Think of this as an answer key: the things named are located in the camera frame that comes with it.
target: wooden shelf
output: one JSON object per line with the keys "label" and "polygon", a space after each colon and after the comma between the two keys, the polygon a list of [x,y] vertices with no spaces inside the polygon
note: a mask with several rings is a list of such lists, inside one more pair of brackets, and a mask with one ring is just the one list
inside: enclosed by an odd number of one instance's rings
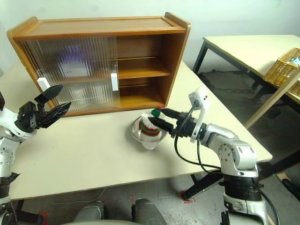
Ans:
{"label": "wooden shelf", "polygon": [[120,88],[121,109],[152,108],[164,105],[152,85]]}
{"label": "wooden shelf", "polygon": [[168,76],[158,58],[118,60],[119,79]]}
{"label": "wooden shelf", "polygon": [[[157,58],[118,60],[118,70],[119,80],[170,75],[170,72],[164,68]],[[79,76],[61,78],[55,81],[54,84],[94,82],[101,80],[102,78],[96,76]]]}
{"label": "wooden shelf", "polygon": [[38,20],[14,35],[17,40],[185,33],[186,29],[165,16],[109,17]]}

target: white wall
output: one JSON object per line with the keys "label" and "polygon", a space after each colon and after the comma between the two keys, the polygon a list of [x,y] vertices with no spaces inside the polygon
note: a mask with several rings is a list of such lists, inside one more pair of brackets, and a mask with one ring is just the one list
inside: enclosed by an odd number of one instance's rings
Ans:
{"label": "white wall", "polygon": [[[163,15],[191,22],[183,60],[192,68],[203,36],[294,34],[300,36],[300,0],[0,0],[0,71],[18,57],[6,31],[30,16],[38,19]],[[203,70],[232,67],[208,53]]]}

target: green pom-pom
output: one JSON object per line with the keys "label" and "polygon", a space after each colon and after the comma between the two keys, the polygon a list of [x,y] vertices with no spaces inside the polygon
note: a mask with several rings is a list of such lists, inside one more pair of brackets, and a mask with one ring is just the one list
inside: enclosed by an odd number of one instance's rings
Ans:
{"label": "green pom-pom", "polygon": [[151,115],[154,117],[159,117],[160,111],[157,108],[155,108],[151,111]]}

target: red tape mark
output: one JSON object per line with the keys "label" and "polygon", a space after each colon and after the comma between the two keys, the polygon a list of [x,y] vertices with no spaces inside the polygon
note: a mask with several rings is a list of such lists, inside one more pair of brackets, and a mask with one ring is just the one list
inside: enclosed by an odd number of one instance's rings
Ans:
{"label": "red tape mark", "polygon": [[39,212],[39,215],[41,215],[44,219],[43,219],[43,225],[47,225],[48,223],[48,217],[50,212],[46,211],[46,212]]}
{"label": "red tape mark", "polygon": [[186,190],[180,191],[180,196],[181,196],[183,202],[184,202],[185,204],[195,203],[195,202],[196,202],[196,199],[195,199],[195,198],[192,198],[192,199],[190,199],[190,200],[185,200],[185,199],[184,199],[183,193],[184,193],[185,191],[186,191]]}

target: cabinet shelf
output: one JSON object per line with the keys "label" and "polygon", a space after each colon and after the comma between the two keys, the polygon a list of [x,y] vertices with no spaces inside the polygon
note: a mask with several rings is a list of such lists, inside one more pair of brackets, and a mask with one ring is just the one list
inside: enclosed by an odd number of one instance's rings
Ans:
{"label": "cabinet shelf", "polygon": [[168,76],[158,58],[118,60],[119,79]]}
{"label": "cabinet shelf", "polygon": [[164,105],[154,85],[120,88],[120,107],[122,110],[152,108]]}
{"label": "cabinet shelf", "polygon": [[[118,60],[118,68],[119,80],[170,75],[170,72],[165,69],[159,59],[155,57],[145,59]],[[67,77],[57,79],[55,81],[53,80],[53,85],[64,83],[93,82],[101,81],[101,79],[102,78],[98,75]]]}

